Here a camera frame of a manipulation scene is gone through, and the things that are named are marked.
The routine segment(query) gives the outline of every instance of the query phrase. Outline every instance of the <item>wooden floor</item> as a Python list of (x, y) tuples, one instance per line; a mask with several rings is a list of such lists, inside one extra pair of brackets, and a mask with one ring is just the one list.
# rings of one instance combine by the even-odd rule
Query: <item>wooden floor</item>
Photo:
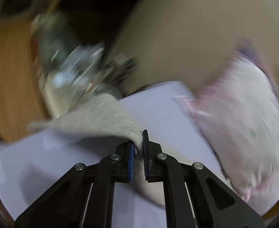
[(13, 142), (46, 112), (31, 69), (30, 21), (0, 22), (0, 136)]

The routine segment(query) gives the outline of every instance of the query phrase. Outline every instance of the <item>white sheet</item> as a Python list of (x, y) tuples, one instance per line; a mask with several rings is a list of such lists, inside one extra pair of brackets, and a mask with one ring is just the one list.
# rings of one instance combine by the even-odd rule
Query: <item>white sheet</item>
[[(173, 100), (179, 95), (192, 97), (180, 82), (168, 82), (119, 102), (136, 123), (148, 129), (150, 140), (170, 146), (221, 174), (212, 150)], [(0, 198), (16, 219), (74, 164), (98, 163), (122, 142), (113, 137), (85, 139), (81, 135), (45, 130), (10, 146), (0, 144)], [(121, 201), (126, 196), (128, 201)], [(127, 184), (116, 184), (115, 227), (166, 227), (165, 211), (143, 199)]]

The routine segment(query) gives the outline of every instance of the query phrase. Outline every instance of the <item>silver screw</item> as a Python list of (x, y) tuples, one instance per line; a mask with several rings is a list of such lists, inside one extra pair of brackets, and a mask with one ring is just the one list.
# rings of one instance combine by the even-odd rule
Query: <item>silver screw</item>
[(83, 163), (78, 163), (74, 166), (75, 170), (83, 170), (84, 169), (84, 164)]
[(193, 166), (194, 166), (195, 169), (197, 169), (197, 170), (201, 170), (201, 169), (204, 168), (204, 165), (203, 165), (202, 163), (200, 163), (200, 162), (195, 162), (195, 163), (193, 164)]
[(112, 160), (119, 160), (120, 155), (119, 154), (112, 154), (110, 157)]
[(161, 154), (158, 154), (158, 155), (157, 155), (157, 157), (158, 157), (159, 159), (161, 159), (161, 160), (164, 160), (164, 159), (166, 159), (166, 158), (167, 158), (167, 155), (166, 155), (166, 154), (161, 153)]

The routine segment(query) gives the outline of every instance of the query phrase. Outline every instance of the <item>white pillow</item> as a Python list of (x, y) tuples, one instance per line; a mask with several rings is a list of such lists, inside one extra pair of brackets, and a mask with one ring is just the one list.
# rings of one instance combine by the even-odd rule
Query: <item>white pillow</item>
[(279, 200), (279, 102), (265, 73), (243, 42), (216, 83), (184, 100), (232, 186), (261, 215)]

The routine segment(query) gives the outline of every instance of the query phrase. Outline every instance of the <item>triangular cutout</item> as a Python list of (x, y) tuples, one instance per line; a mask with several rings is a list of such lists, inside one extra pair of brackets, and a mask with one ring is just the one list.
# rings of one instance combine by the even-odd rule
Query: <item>triangular cutout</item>
[(235, 203), (233, 197), (222, 189), (212, 178), (206, 178), (206, 183), (215, 201), (215, 205), (219, 210), (223, 210)]

